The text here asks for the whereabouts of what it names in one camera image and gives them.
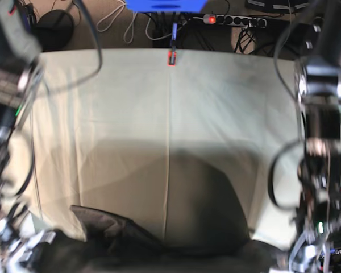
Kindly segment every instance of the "blue object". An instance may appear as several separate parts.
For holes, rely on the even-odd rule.
[[[172,28],[172,40],[177,39],[177,30],[178,30],[178,24],[173,23],[173,28]]]
[[[201,11],[207,0],[126,0],[129,10],[138,13]]]

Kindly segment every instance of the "white cloth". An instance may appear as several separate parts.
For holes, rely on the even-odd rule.
[[[76,204],[132,218],[170,243],[197,240],[201,233],[195,218],[202,209],[192,206],[194,199],[203,202],[203,194],[195,188],[188,198],[181,189],[177,200],[176,184],[169,179],[172,155],[186,151],[227,176],[249,227],[256,230],[254,238],[289,246],[295,232],[289,223],[292,214],[270,203],[267,174],[276,152],[297,137],[296,114],[272,59],[178,51],[177,65],[169,67],[165,49],[103,54],[99,75],[59,94],[57,87],[95,69],[95,52],[43,54],[51,95],[40,90],[33,134],[44,219],[80,235],[68,210]],[[293,86],[293,63],[280,61],[280,68]],[[28,168],[23,160],[28,152],[20,143],[12,141],[8,170],[18,182]],[[277,168],[280,203],[298,203],[301,156],[296,149]],[[194,173],[194,180],[203,179],[199,167],[184,168]],[[27,196],[38,213],[34,181]]]

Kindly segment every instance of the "black cable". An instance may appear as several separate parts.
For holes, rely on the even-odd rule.
[[[281,18],[281,17],[284,17],[285,14],[283,13],[279,13],[278,15],[276,16],[273,16],[273,15],[261,15],[261,14],[255,14],[255,15],[248,15],[249,17],[257,17],[257,18],[263,18],[263,17],[267,17],[267,18]]]
[[[158,22],[157,21],[155,21],[155,19],[153,18],[153,17],[151,17],[149,14],[147,14],[147,13],[142,13],[142,14],[144,14],[144,15],[146,15],[147,17],[149,17],[150,18],[150,20],[151,21],[153,21],[154,22],[154,24],[155,24],[155,28],[156,29],[158,29],[159,28],[159,24],[158,24]]]
[[[306,117],[305,117],[305,113],[301,112],[301,115],[302,115],[303,129],[305,131],[306,130]]]
[[[51,11],[54,9],[56,2],[57,2],[57,0],[54,0]]]
[[[245,35],[246,35],[247,37],[246,37],[244,40],[242,40],[242,41],[240,42],[240,44],[243,44],[243,43],[245,43],[247,40],[252,39],[252,37],[249,35],[248,31],[245,32]]]
[[[230,3],[228,2],[228,0],[225,0],[225,1],[226,1],[226,3],[227,3],[227,11],[226,11],[225,15],[227,15],[228,12],[230,11]]]
[[[15,223],[18,220],[18,218],[21,217],[23,214],[25,214],[27,211],[28,211],[28,206],[24,205],[22,210],[16,216],[13,217],[12,222]]]
[[[93,78],[94,76],[96,76],[98,74],[98,72],[101,70],[102,64],[103,64],[101,44],[100,44],[100,41],[99,41],[99,37],[97,35],[96,26],[92,22],[91,15],[90,15],[89,11],[87,10],[87,8],[84,5],[82,0],[74,0],[74,2],[77,5],[77,7],[80,9],[80,11],[82,12],[82,14],[83,14],[84,18],[86,19],[86,21],[88,23],[88,26],[90,28],[90,32],[92,33],[92,37],[93,37],[93,40],[94,40],[94,43],[95,43],[95,46],[96,46],[96,49],[97,49],[98,65],[97,65],[96,70],[94,72],[92,72],[91,74],[89,74],[87,76],[84,76],[83,78],[80,78],[77,81],[75,81],[73,83],[70,83],[70,84],[68,84],[66,86],[57,88],[57,90],[55,90],[54,92],[51,92],[52,94],[53,93],[58,94],[58,93],[61,93],[61,92],[66,92],[66,91],[68,91],[68,89],[75,88],[75,87],[77,87],[77,86],[87,82],[88,80],[90,80],[91,78]]]
[[[176,19],[176,13],[172,13],[172,19],[171,19],[171,21],[170,21],[170,23],[171,23],[171,28],[173,27],[173,23],[175,23],[175,20]]]
[[[250,37],[249,42],[242,48],[242,54],[244,54],[245,50],[248,48],[248,46],[251,44],[252,41],[253,41],[253,36]]]
[[[202,49],[203,49],[203,50],[207,50],[207,49],[203,46],[201,40],[199,39],[199,37],[198,37],[198,35],[197,35],[197,32],[194,32],[193,34],[194,34],[194,36],[196,37],[198,43],[201,45]]]
[[[250,36],[249,33],[246,32],[246,35],[250,37],[250,39],[255,43],[257,44],[256,40],[254,39],[254,35]],[[266,55],[268,54],[263,48],[261,49]]]
[[[265,44],[262,44],[260,46],[258,46],[257,48],[255,48],[252,52],[249,53],[249,55],[256,55],[260,50],[263,50],[265,47],[268,47],[268,46],[274,46],[275,48],[275,44],[276,42],[275,41],[272,41],[272,42],[267,42]],[[291,52],[292,54],[294,54],[296,57],[300,57],[300,54],[291,46],[285,44],[283,46],[284,49],[287,49],[289,52]]]
[[[205,38],[205,36],[201,33],[200,30],[197,30],[199,33],[200,37],[202,38],[203,42],[205,45],[209,48],[210,51],[215,51],[215,48],[212,46],[212,44]]]
[[[286,146],[284,146],[282,148],[282,150],[280,150],[278,152],[278,154],[274,157],[272,165],[271,165],[269,172],[268,172],[268,195],[269,195],[269,199],[271,200],[271,202],[276,207],[278,207],[281,210],[292,210],[292,209],[295,209],[295,207],[281,206],[280,204],[278,204],[278,202],[275,198],[275,195],[274,195],[274,172],[275,172],[275,168],[276,168],[278,161],[280,160],[280,157],[282,157],[285,153],[287,153],[292,148],[295,148],[301,142],[302,142],[302,140],[298,139],[298,140],[295,140],[295,141],[287,144]]]
[[[287,27],[283,33],[279,36],[277,44],[276,44],[276,50],[274,51],[274,56],[273,56],[273,63],[274,63],[274,68],[275,71],[277,73],[277,77],[279,78],[279,80],[281,81],[281,83],[283,84],[285,90],[287,91],[287,93],[290,95],[291,99],[293,101],[296,100],[293,91],[291,90],[291,88],[289,88],[288,84],[286,83],[286,81],[284,80],[282,74],[280,73],[279,67],[278,67],[278,57],[279,54],[283,48],[283,45],[285,44],[285,42],[287,41],[289,35],[296,29],[296,27],[304,22],[310,12],[313,12],[317,6],[317,4],[320,2],[321,0],[314,0],[303,12],[300,16],[298,16],[289,27]]]
[[[33,112],[34,108],[32,108],[30,112],[30,142],[32,147],[32,158],[33,158],[33,167],[34,167],[34,186],[35,186],[35,195],[36,195],[36,202],[38,204],[38,211],[40,219],[43,220],[43,212],[41,210],[41,202],[40,202],[40,195],[39,195],[39,186],[38,186],[38,176],[36,173],[36,165],[35,165],[35,148],[34,148],[34,137],[33,137]]]
[[[239,33],[238,41],[236,42],[234,53],[237,53],[238,48],[239,48],[239,44],[241,43],[242,39],[246,36],[246,34],[247,34],[247,32],[245,31],[245,29],[241,29],[241,31]]]
[[[20,223],[17,224],[17,228],[20,229],[22,227],[22,224],[24,223],[25,219],[27,218],[27,216],[30,214],[30,212],[26,212],[26,214],[24,215],[23,219],[20,221]]]
[[[9,211],[9,213],[7,214],[7,217],[6,217],[9,221],[13,220],[14,214],[15,214],[16,210],[18,209],[18,206],[19,206],[19,205],[20,205],[20,203],[15,203],[15,204],[11,207],[11,209],[10,209],[10,211]]]
[[[165,12],[161,12],[161,18],[163,20],[163,30],[164,30],[164,34],[168,33],[168,25],[167,25],[167,19],[165,17]]]
[[[27,142],[28,142],[28,145],[29,145],[29,149],[31,148],[31,143],[30,143],[30,139],[26,139]],[[25,190],[28,188],[28,185],[30,183],[30,180],[32,178],[32,175],[33,175],[33,170],[34,170],[34,158],[33,158],[33,154],[31,153],[31,162],[30,162],[30,168],[29,168],[29,171],[28,171],[28,175],[24,181],[24,183],[22,184],[22,186],[20,187],[20,189],[16,192],[16,194],[14,194],[13,196],[4,196],[3,195],[3,198],[13,198],[13,197],[17,197],[17,196],[20,196],[22,195]]]

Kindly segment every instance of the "black fabric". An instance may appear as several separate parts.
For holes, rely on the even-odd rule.
[[[72,206],[86,242],[56,230],[51,245],[40,245],[42,256],[35,270],[52,272],[262,272],[275,264],[279,249],[249,241],[230,254],[171,248],[133,220],[100,210]]]

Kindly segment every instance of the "floor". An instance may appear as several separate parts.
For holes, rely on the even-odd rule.
[[[71,0],[56,0],[54,1],[44,1],[44,0],[27,0],[31,1],[35,8],[37,16],[42,16],[43,14],[49,12],[54,4],[53,9],[66,9],[70,4]],[[244,0],[228,0],[230,3],[229,14],[233,15],[246,15],[246,14],[256,14],[257,12],[252,10],[247,10],[244,7]],[[93,21],[96,24],[104,16],[111,13],[117,6],[119,2],[116,0],[84,0],[89,12],[92,15]],[[225,0],[209,0],[208,3],[203,8],[203,13],[221,13],[224,14],[227,10],[227,3]],[[93,48],[93,42],[84,20],[80,20],[78,10],[74,7],[70,11],[73,15],[76,24],[74,35],[70,43],[64,49],[89,49]],[[111,21],[112,17],[105,21],[101,27],[106,27]],[[145,35],[145,27],[148,23],[148,18],[139,14],[135,21],[135,31],[134,31],[134,41],[131,44],[126,44],[123,41],[123,35],[126,28],[129,26],[132,19],[132,12],[125,9],[120,16],[117,17],[114,24],[106,32],[100,33],[99,37],[103,48],[149,48],[152,47],[152,41],[150,41]],[[238,36],[238,30],[234,30],[231,35],[231,40],[236,41]]]

